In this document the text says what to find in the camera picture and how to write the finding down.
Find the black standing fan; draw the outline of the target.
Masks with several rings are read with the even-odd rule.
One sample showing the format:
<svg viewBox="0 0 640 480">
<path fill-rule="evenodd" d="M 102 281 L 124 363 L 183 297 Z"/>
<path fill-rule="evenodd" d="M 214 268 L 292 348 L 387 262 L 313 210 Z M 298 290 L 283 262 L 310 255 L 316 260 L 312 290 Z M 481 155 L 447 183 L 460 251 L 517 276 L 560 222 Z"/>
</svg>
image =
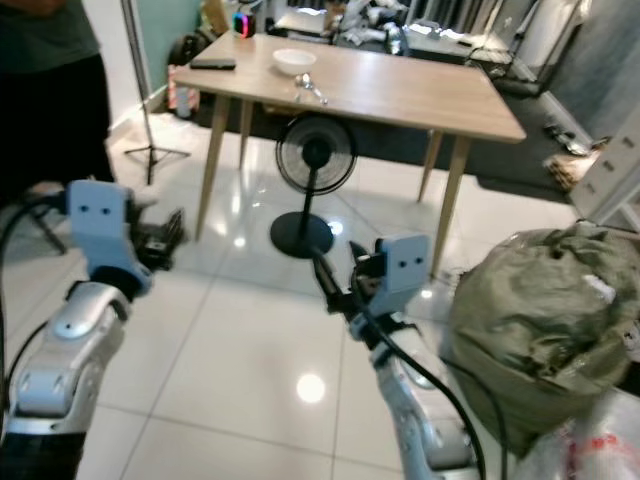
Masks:
<svg viewBox="0 0 640 480">
<path fill-rule="evenodd" d="M 335 116 L 303 114 L 285 127 L 276 141 L 276 170 L 303 201 L 300 210 L 271 221 L 269 239 L 276 250 L 293 259 L 330 251 L 335 234 L 328 220 L 316 215 L 314 200 L 342 187 L 355 172 L 357 157 L 355 134 Z"/>
</svg>

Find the black tripod stand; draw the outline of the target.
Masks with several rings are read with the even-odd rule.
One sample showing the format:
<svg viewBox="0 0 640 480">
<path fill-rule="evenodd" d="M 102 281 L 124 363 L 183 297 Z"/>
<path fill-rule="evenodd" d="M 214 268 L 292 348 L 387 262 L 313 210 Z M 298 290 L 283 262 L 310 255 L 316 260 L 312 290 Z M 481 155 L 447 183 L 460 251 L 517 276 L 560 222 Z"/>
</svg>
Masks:
<svg viewBox="0 0 640 480">
<path fill-rule="evenodd" d="M 160 147 L 155 142 L 154 132 L 152 132 L 150 123 L 150 106 L 154 91 L 151 90 L 150 84 L 148 84 L 145 46 L 143 46 L 140 23 L 137 20 L 136 0 L 119 0 L 119 3 L 122 6 L 125 32 L 127 32 L 129 49 L 131 49 L 134 83 L 136 83 L 138 100 L 140 100 L 138 109 L 140 109 L 140 119 L 146 140 L 145 146 L 127 150 L 125 155 L 131 157 L 136 154 L 145 155 L 145 184 L 146 186 L 152 186 L 155 180 L 156 168 L 160 163 L 168 159 L 186 159 L 189 156 L 189 152 Z"/>
</svg>

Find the bottle with red label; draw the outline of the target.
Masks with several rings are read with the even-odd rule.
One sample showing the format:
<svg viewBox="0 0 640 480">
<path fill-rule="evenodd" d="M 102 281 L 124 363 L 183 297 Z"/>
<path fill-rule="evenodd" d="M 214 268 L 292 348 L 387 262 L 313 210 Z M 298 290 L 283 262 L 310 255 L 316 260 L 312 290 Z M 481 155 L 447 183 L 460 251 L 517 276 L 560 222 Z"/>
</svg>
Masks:
<svg viewBox="0 0 640 480">
<path fill-rule="evenodd" d="M 168 108 L 178 118 L 189 120 L 200 105 L 200 92 L 179 86 L 177 83 L 177 74 L 183 72 L 186 65 L 168 65 L 166 68 L 168 68 L 168 73 L 166 73 Z"/>
</svg>

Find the olive green sack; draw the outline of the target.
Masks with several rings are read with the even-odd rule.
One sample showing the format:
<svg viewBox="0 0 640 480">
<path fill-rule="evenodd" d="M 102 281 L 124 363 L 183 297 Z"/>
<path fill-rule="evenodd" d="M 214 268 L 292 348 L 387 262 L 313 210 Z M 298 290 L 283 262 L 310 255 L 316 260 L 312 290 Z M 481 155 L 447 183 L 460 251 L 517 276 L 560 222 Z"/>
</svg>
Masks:
<svg viewBox="0 0 640 480">
<path fill-rule="evenodd" d="M 521 457 L 621 384 L 639 323 L 635 238 L 579 221 L 512 234 L 466 271 L 445 343 L 481 424 Z"/>
</svg>

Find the wooden dining table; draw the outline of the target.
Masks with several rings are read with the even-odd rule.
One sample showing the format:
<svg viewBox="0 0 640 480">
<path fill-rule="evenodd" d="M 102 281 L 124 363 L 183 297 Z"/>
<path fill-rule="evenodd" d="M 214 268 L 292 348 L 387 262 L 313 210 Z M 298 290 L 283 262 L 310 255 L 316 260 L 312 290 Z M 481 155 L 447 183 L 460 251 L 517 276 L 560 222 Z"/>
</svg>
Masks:
<svg viewBox="0 0 640 480">
<path fill-rule="evenodd" d="M 324 102 L 294 99 L 297 91 L 294 76 L 287 76 L 275 67 L 274 52 L 284 49 L 315 56 L 310 74 Z M 227 129 L 230 101 L 234 99 L 422 129 L 431 134 L 431 151 L 452 134 L 451 169 L 435 232 L 431 274 L 438 274 L 442 265 L 471 143 L 476 140 L 518 143 L 527 137 L 489 77 L 477 68 L 307 44 L 270 35 L 242 38 L 233 33 L 220 36 L 198 59 L 232 59 L 237 68 L 182 70 L 175 77 L 179 86 L 210 92 L 216 99 L 197 204 L 197 237 L 201 237 L 209 212 L 221 141 Z"/>
</svg>

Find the person in dark clothes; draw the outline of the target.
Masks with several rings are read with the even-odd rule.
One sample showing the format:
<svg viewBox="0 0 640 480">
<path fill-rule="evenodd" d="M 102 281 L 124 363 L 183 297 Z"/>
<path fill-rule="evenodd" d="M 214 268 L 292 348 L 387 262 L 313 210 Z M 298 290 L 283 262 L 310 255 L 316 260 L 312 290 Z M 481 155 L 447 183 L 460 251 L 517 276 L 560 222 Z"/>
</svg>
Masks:
<svg viewBox="0 0 640 480">
<path fill-rule="evenodd" d="M 1 201 L 115 182 L 105 61 L 83 0 L 0 0 Z"/>
</svg>

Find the metal spoon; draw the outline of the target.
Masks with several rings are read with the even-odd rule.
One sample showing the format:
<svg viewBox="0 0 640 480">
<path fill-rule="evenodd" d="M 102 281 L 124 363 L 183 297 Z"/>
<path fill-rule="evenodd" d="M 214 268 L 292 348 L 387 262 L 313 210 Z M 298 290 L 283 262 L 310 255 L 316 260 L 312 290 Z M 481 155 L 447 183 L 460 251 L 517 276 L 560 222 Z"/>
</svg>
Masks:
<svg viewBox="0 0 640 480">
<path fill-rule="evenodd" d="M 294 92 L 294 101 L 302 102 L 305 93 L 310 93 L 310 95 L 312 97 L 315 97 L 315 99 L 319 101 L 321 105 L 329 104 L 328 97 L 324 95 L 323 91 L 317 88 L 310 73 L 302 73 L 300 74 L 300 76 L 294 78 L 294 86 L 297 87 L 297 91 Z"/>
</svg>

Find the white bowl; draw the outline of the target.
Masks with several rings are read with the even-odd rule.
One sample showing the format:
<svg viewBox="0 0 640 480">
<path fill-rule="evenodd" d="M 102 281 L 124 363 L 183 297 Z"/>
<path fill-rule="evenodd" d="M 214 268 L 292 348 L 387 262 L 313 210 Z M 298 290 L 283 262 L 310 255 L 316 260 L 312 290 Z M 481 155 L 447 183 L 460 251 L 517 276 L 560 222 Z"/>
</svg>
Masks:
<svg viewBox="0 0 640 480">
<path fill-rule="evenodd" d="M 305 76 L 311 72 L 317 63 L 314 52 L 296 49 L 296 47 L 283 47 L 271 52 L 271 60 L 279 73 L 283 76 Z"/>
</svg>

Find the black speaker with coloured light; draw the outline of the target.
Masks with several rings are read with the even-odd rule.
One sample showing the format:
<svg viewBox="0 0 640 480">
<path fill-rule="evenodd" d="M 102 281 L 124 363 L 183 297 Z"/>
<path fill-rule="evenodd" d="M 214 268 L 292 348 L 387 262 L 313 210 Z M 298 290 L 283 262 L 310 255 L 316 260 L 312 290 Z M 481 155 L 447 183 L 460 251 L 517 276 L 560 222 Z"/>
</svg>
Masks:
<svg viewBox="0 0 640 480">
<path fill-rule="evenodd" d="M 236 12 L 232 15 L 232 28 L 239 38 L 251 38 L 257 31 L 256 17 L 251 12 Z"/>
</svg>

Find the white shelf unit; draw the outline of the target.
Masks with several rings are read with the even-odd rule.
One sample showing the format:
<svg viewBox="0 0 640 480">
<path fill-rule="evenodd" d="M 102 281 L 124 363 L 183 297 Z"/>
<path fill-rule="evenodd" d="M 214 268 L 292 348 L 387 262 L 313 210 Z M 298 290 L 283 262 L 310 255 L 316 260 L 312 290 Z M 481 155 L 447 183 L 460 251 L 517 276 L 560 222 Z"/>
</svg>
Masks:
<svg viewBox="0 0 640 480">
<path fill-rule="evenodd" d="M 613 134 L 570 200 L 580 219 L 640 234 L 640 127 Z"/>
</svg>

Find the clear plastic bag red print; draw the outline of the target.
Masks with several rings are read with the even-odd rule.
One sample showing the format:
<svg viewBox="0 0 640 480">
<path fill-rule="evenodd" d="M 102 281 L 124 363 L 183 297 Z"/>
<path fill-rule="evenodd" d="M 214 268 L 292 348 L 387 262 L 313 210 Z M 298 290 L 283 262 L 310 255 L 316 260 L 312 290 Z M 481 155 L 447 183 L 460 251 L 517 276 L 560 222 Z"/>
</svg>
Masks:
<svg viewBox="0 0 640 480">
<path fill-rule="evenodd" d="M 540 436 L 511 480 L 640 480 L 640 397 L 612 390 Z"/>
</svg>

